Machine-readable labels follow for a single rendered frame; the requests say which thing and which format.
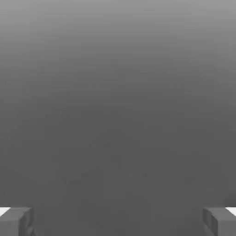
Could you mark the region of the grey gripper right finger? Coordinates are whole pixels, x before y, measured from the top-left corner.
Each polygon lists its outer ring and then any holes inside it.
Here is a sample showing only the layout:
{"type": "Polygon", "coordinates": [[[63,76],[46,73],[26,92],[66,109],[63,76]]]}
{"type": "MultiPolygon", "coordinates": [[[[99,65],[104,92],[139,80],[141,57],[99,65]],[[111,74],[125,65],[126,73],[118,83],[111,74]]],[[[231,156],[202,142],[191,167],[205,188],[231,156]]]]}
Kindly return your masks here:
{"type": "Polygon", "coordinates": [[[206,236],[236,236],[236,207],[205,207],[202,222],[206,236]]]}

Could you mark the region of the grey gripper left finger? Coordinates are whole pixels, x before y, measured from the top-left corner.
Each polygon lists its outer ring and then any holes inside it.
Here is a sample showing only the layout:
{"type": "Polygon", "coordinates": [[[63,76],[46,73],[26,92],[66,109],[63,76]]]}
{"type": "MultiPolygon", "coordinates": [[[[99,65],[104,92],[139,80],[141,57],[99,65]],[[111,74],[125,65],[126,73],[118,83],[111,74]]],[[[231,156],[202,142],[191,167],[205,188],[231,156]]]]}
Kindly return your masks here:
{"type": "Polygon", "coordinates": [[[35,236],[34,209],[0,207],[0,236],[35,236]]]}

